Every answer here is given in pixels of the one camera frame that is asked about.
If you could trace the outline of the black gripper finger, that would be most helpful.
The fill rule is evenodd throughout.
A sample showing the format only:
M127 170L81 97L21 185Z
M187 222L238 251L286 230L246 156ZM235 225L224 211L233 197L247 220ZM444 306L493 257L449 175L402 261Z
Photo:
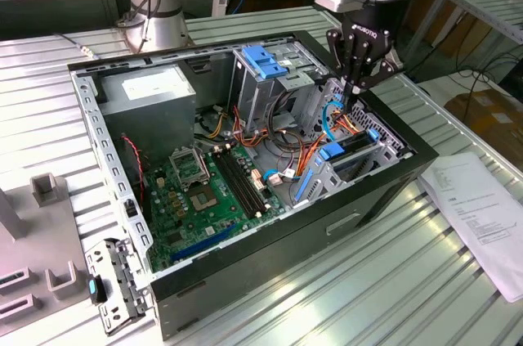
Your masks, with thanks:
M345 59L345 41L340 29L329 29L326 32L326 39L331 55L333 56L340 83L343 85L343 110L352 111L355 104L354 94L352 93L352 86L347 82L348 73Z
M362 62L354 71L355 79L351 88L351 108L359 100L360 95L392 78L404 69L395 45L383 57L376 61L368 62L369 58Z

